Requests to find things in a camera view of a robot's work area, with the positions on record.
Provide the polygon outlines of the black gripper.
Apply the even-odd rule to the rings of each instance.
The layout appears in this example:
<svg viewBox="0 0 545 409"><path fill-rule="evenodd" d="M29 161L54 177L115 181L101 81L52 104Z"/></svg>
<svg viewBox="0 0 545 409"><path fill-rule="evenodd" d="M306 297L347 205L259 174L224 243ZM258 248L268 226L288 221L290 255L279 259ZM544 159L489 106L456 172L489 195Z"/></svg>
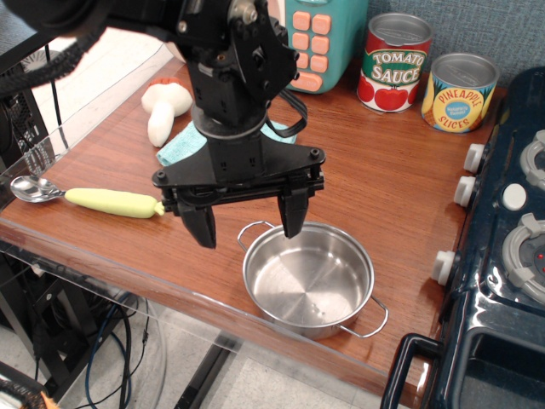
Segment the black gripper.
<svg viewBox="0 0 545 409"><path fill-rule="evenodd" d="M269 124L263 111L234 126L214 120L198 107L191 114L207 143L153 175L166 209L180 216L199 245L214 249L214 206L275 197L285 237L299 234L310 198L324 187L324 150L268 138L261 132Z"/></svg>

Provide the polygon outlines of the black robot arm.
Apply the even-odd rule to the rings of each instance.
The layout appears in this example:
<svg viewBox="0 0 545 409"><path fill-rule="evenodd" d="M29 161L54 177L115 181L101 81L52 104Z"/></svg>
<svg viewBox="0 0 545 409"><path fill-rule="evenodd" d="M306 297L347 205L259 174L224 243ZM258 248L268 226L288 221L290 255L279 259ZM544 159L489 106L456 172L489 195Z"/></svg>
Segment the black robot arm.
<svg viewBox="0 0 545 409"><path fill-rule="evenodd" d="M152 178L166 210L179 216L204 247L216 245L215 205L276 197L288 238L302 229L309 199L324 186L324 151L290 145L306 121L263 135L267 110L284 98L302 116L304 103L288 90L298 54L264 1L8 1L34 31L75 37L75 43L35 71L2 78L2 95L63 78L107 27L174 44L186 62L195 97L192 121L206 139L196 153Z"/></svg>

